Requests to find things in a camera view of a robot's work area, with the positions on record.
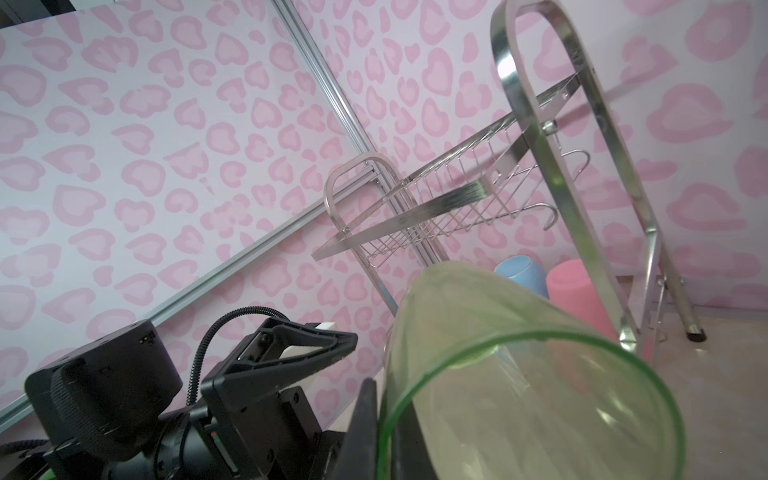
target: green transparent cup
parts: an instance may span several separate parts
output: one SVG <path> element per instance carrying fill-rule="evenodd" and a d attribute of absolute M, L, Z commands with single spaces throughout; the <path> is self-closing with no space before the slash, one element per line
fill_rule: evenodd
<path fill-rule="evenodd" d="M 645 363 L 473 266 L 427 268 L 387 347 L 378 479 L 413 401 L 440 480 L 680 478 L 684 425 Z"/>

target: black rubber foot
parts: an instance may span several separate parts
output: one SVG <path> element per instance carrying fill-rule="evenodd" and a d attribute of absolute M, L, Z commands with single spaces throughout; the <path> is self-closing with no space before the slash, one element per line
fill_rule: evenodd
<path fill-rule="evenodd" d="M 685 336 L 687 336 L 691 342 L 702 343 L 707 341 L 707 334 L 704 333 L 704 329 L 701 329 L 701 333 L 686 332 Z"/>

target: pink and white wall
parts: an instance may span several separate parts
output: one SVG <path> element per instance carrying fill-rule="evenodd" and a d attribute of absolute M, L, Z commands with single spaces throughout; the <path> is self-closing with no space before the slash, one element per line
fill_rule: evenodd
<path fill-rule="evenodd" d="M 564 3 L 604 88 L 631 87 L 611 107 L 694 302 L 768 309 L 758 241 L 768 233 L 768 4 Z M 295 5 L 403 172 L 509 111 L 488 45 L 495 2 Z M 545 22 L 518 22 L 526 71 L 543 90 L 571 69 Z M 608 257 L 631 271 L 640 230 L 594 120 L 561 139 L 593 151 L 577 186 Z M 318 199 L 353 155 L 262 0 L 133 0 L 0 31 L 0 406 L 37 366 L 141 317 Z M 349 198 L 346 215 L 376 195 Z M 547 267 L 574 257 L 561 226 L 541 230 L 542 215 L 445 245 L 488 268 L 518 252 Z M 182 378 L 207 327 L 233 308 L 336 321 L 360 341 L 308 392 L 327 425 L 379 367 L 392 322 L 350 255 L 311 259 L 333 233 L 322 216 L 168 320 L 160 330 Z M 399 298 L 419 270 L 401 252 L 382 275 Z M 206 367 L 258 323 L 222 329 Z"/>
<path fill-rule="evenodd" d="M 699 305 L 768 309 L 768 4 L 562 0 L 606 91 L 688 291 Z M 492 62 L 488 0 L 296 0 L 378 149 L 415 170 L 510 111 Z M 518 19 L 537 91 L 572 72 L 554 30 Z M 571 103 L 584 102 L 583 95 Z M 617 272 L 641 230 L 592 117 L 560 135 L 594 154 L 581 198 Z M 543 197 L 549 198 L 545 187 Z M 514 253 L 574 257 L 562 223 L 525 214 L 445 242 L 488 268 Z"/>

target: metal dish rack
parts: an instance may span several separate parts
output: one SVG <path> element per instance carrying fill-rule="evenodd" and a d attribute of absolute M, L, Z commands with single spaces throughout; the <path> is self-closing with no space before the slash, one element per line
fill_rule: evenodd
<path fill-rule="evenodd" d="M 515 34 L 515 19 L 529 12 L 541 14 L 552 24 L 576 71 L 539 96 L 534 94 L 525 74 Z M 321 260 L 351 250 L 395 314 L 397 303 L 376 269 L 396 251 L 410 246 L 423 247 L 434 252 L 439 261 L 448 260 L 440 237 L 469 231 L 482 224 L 490 225 L 499 219 L 514 220 L 526 210 L 548 209 L 551 215 L 544 229 L 551 228 L 558 217 L 565 222 L 625 349 L 642 353 L 646 360 L 653 362 L 667 294 L 671 295 L 680 314 L 688 339 L 703 342 L 706 335 L 683 288 L 680 274 L 671 262 L 643 185 L 607 109 L 600 82 L 562 7 L 554 0 L 502 2 L 491 20 L 491 44 L 512 113 L 405 178 L 400 177 L 387 157 L 377 153 L 359 155 L 335 169 L 325 185 L 325 203 L 339 232 L 313 253 L 313 258 Z M 634 276 L 629 300 L 611 272 L 574 186 L 574 180 L 591 156 L 581 149 L 563 152 L 557 139 L 557 116 L 579 88 L 587 97 L 644 230 L 642 271 Z M 509 129 L 515 123 L 521 133 L 513 139 Z M 525 156 L 529 151 L 532 158 Z M 571 176 L 566 159 L 575 154 L 583 155 L 583 160 Z M 371 163 L 378 164 L 394 180 L 395 186 L 347 223 L 333 200 L 333 187 L 345 172 L 360 164 Z M 549 187 L 557 208 L 532 201 L 542 181 Z M 388 202 L 398 202 L 405 211 L 363 228 L 363 223 Z M 660 286 L 658 291 L 655 289 L 657 284 Z M 657 320 L 652 326 L 654 299 L 658 301 Z"/>

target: pink cup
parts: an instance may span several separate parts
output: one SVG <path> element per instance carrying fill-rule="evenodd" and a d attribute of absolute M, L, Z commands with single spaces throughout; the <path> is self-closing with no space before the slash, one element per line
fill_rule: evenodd
<path fill-rule="evenodd" d="M 549 301 L 608 338 L 618 340 L 614 325 L 581 260 L 568 260 L 550 270 L 547 290 Z"/>

